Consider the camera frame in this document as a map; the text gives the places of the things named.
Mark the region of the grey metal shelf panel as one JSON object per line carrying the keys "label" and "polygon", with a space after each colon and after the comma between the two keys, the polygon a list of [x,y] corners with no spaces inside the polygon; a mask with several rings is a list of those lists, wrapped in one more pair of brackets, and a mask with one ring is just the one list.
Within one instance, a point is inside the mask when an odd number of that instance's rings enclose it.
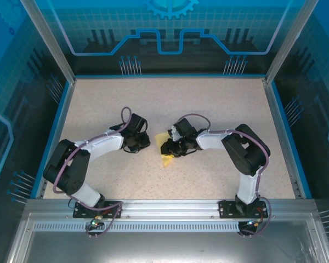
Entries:
{"label": "grey metal shelf panel", "polygon": [[275,220],[257,236],[239,232],[34,232],[20,223],[4,263],[329,263],[322,224]]}

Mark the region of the blue printed gear panel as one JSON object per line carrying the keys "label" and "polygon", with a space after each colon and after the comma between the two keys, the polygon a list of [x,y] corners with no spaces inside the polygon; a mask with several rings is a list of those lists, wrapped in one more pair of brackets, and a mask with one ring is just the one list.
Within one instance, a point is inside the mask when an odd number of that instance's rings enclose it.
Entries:
{"label": "blue printed gear panel", "polygon": [[264,75],[305,0],[35,0],[73,73]]}

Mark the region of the blue printed side panel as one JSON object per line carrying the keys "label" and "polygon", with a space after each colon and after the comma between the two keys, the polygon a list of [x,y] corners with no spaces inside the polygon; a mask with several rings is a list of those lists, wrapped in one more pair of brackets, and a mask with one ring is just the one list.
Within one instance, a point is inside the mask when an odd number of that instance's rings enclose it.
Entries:
{"label": "blue printed side panel", "polygon": [[20,0],[0,0],[0,207],[30,198],[67,82]]}
{"label": "blue printed side panel", "polygon": [[276,74],[305,196],[329,216],[329,0],[318,0]]}

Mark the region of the long aluminium mounting rail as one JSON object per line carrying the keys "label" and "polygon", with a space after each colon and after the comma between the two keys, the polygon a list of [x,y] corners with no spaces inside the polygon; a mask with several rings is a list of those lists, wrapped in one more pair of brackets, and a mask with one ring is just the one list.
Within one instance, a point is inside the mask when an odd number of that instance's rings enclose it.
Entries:
{"label": "long aluminium mounting rail", "polygon": [[[312,199],[272,199],[268,214],[275,220],[306,220],[317,216]],[[218,200],[125,200],[121,220],[218,220],[223,211]],[[31,199],[24,209],[27,219],[71,219],[66,199]]]}

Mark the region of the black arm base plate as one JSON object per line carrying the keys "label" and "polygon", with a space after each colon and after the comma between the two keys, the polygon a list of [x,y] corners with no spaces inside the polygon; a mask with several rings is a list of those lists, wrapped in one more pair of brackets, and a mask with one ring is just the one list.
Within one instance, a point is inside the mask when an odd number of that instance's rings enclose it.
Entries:
{"label": "black arm base plate", "polygon": [[117,212],[117,208],[118,206],[115,206],[108,210],[95,211],[90,210],[79,203],[75,203],[72,217],[77,219],[91,219],[96,216],[102,216],[106,219],[112,219]]}
{"label": "black arm base plate", "polygon": [[251,204],[235,200],[222,200],[218,202],[218,212],[221,219],[257,219],[268,218],[266,203],[257,198]]}

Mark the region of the aluminium side rail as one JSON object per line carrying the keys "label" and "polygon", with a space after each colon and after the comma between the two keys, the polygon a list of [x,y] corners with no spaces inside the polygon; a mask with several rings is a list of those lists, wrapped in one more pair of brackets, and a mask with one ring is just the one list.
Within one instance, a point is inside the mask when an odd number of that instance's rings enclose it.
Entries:
{"label": "aluminium side rail", "polygon": [[274,126],[278,136],[279,144],[285,161],[288,172],[289,181],[291,182],[292,190],[296,199],[304,199],[303,187],[299,185],[299,171],[294,161],[291,145],[288,140],[286,128],[282,119],[282,115],[277,104],[276,95],[271,84],[262,79],[266,98],[269,104],[271,115],[274,121]]}
{"label": "aluminium side rail", "polygon": [[43,178],[43,171],[55,147],[57,146],[60,140],[74,89],[75,89],[74,83],[70,83],[70,82],[66,83],[54,117],[54,121],[50,130],[47,144],[43,152],[41,163],[38,168],[35,183],[31,191],[31,195],[30,195],[31,199],[41,198],[41,196],[43,196],[44,186],[46,184],[45,179]]}

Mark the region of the aluminium frame post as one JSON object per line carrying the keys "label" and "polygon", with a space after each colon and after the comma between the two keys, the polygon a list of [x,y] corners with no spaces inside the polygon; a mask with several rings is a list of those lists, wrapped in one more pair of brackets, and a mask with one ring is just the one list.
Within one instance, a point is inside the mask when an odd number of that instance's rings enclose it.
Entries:
{"label": "aluminium frame post", "polygon": [[271,63],[271,66],[266,73],[266,85],[270,85],[276,77],[279,69],[285,62],[289,52],[301,34],[305,24],[313,13],[318,1],[319,0],[305,0],[304,4],[300,8],[300,11],[298,12],[290,30],[288,31],[286,38],[282,42],[279,51],[277,52],[274,60]]}
{"label": "aluminium frame post", "polygon": [[70,67],[63,51],[61,50],[35,0],[20,0],[20,2],[28,13],[47,48],[51,52],[55,62],[61,69],[66,80],[70,84],[75,84],[76,77],[72,71],[72,68]]}

